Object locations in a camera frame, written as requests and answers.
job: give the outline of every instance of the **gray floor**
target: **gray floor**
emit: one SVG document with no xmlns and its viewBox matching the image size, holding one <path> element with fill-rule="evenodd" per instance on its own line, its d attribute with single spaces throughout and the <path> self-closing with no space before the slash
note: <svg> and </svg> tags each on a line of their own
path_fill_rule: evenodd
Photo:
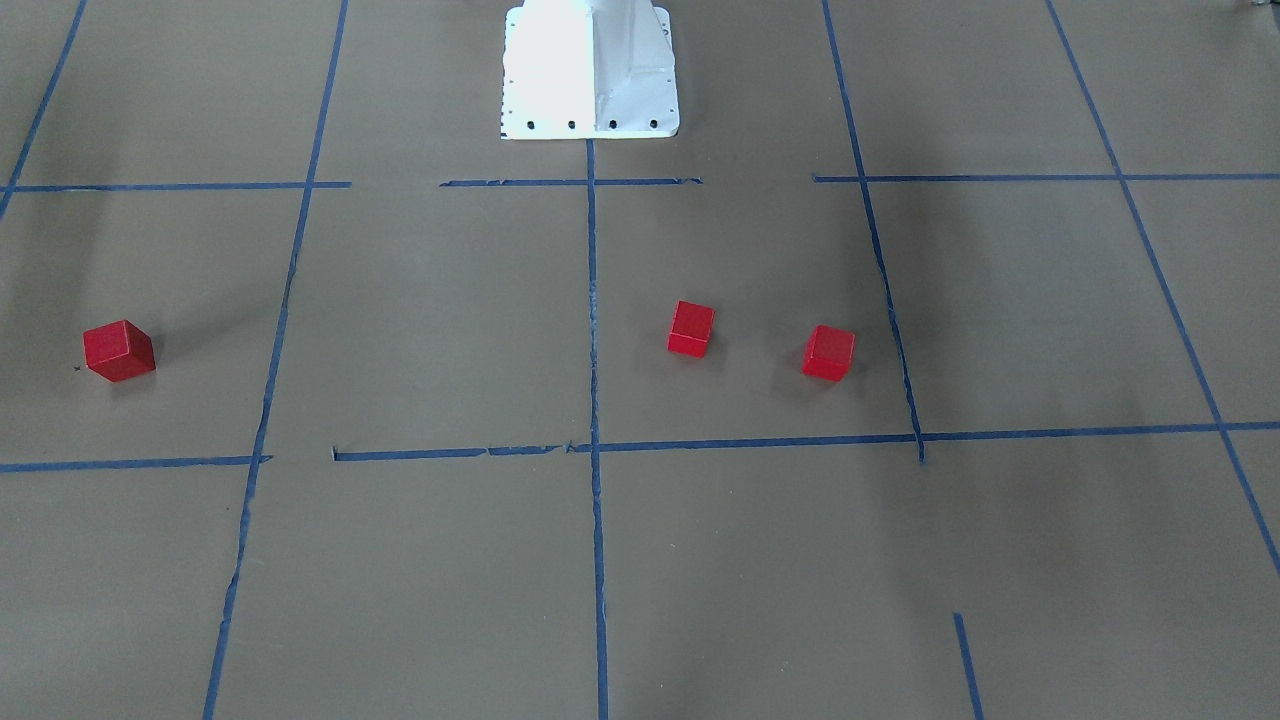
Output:
<svg viewBox="0 0 1280 720">
<path fill-rule="evenodd" d="M 1272 10 L 829 1 L 0 3 L 0 716 L 1274 720 Z"/>
</svg>

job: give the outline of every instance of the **cube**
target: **cube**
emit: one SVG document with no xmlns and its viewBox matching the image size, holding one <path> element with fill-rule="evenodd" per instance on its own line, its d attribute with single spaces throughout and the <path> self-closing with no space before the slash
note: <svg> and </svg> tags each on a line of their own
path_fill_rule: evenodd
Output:
<svg viewBox="0 0 1280 720">
<path fill-rule="evenodd" d="M 809 345 L 804 348 L 801 372 L 838 383 L 854 365 L 854 343 L 856 342 L 858 338 L 849 331 L 818 325 L 813 329 Z"/>
<path fill-rule="evenodd" d="M 712 323 L 716 310 L 705 305 L 695 305 L 681 300 L 676 304 L 676 315 L 671 319 L 671 332 L 667 334 L 667 350 L 701 357 L 712 340 Z"/>
<path fill-rule="evenodd" d="M 84 364 L 113 383 L 156 369 L 151 338 L 128 320 L 86 331 Z"/>
</svg>

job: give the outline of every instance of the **red box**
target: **red box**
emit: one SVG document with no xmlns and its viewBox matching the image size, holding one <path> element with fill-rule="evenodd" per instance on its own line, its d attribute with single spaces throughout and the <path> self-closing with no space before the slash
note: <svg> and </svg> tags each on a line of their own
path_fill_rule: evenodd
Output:
<svg viewBox="0 0 1280 720">
<path fill-rule="evenodd" d="M 113 383 L 156 369 L 151 338 L 128 320 L 86 331 L 84 364 Z"/>
<path fill-rule="evenodd" d="M 676 315 L 671 319 L 667 350 L 694 357 L 707 355 L 707 345 L 712 340 L 714 322 L 716 310 L 713 307 L 681 300 L 676 304 Z"/>
<path fill-rule="evenodd" d="M 801 370 L 806 375 L 838 383 L 854 366 L 854 345 L 856 342 L 858 338 L 849 331 L 818 325 L 813 329 L 809 345 L 804 348 Z"/>
</svg>

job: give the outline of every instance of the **horizontal blue line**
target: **horizontal blue line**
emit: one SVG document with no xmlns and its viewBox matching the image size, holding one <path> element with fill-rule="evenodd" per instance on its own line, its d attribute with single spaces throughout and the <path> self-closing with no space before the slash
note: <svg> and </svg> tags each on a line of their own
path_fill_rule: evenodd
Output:
<svg viewBox="0 0 1280 720">
<path fill-rule="evenodd" d="M 262 462 L 270 460 L 262 456 Z M 132 470 L 140 468 L 195 468 L 200 465 L 248 465 L 250 455 L 220 457 L 143 457 L 138 460 L 73 460 L 67 462 L 6 462 L 0 473 L 61 473 L 67 470 Z"/>
<path fill-rule="evenodd" d="M 186 192 L 195 190 L 303 190 L 306 182 L 174 182 L 150 184 L 19 184 L 14 192 Z M 346 190 L 351 182 L 316 182 L 316 190 Z"/>
<path fill-rule="evenodd" d="M 867 176 L 869 183 L 909 182 L 1101 182 L 1111 181 L 1266 181 L 1280 173 L 1167 173 L 1167 174 L 960 174 L 960 176 Z M 815 183 L 858 183 L 858 176 L 813 176 Z"/>
<path fill-rule="evenodd" d="M 701 178 L 614 178 L 596 179 L 598 186 L 705 184 Z M 585 178 L 570 179 L 461 179 L 440 187 L 586 187 Z"/>
<path fill-rule="evenodd" d="M 1280 430 L 1280 420 L 1258 423 L 1226 423 L 1233 432 Z M 923 433 L 925 442 L 973 442 L 984 439 L 1034 439 L 1060 437 L 1117 437 L 1117 436 L 1165 436 L 1180 433 L 1216 433 L 1213 423 L 1183 423 L 1166 425 L 1105 425 L 1096 428 L 1032 428 L 1024 430 L 969 430 L 955 433 Z M 649 452 L 660 450 L 732 450 L 742 447 L 815 447 L 838 445 L 890 445 L 915 442 L 911 433 L 886 433 L 865 436 L 809 436 L 809 437 L 765 437 L 735 439 L 669 439 L 643 442 L 602 442 L 600 452 Z M 442 450 L 388 450 L 378 452 L 333 452 L 338 462 L 364 462 L 371 460 L 430 460 L 439 457 L 481 457 L 504 455 L 547 455 L 563 450 L 564 452 L 585 455 L 591 452 L 591 443 L 570 445 L 521 445 L 511 447 L 452 447 Z"/>
</svg>

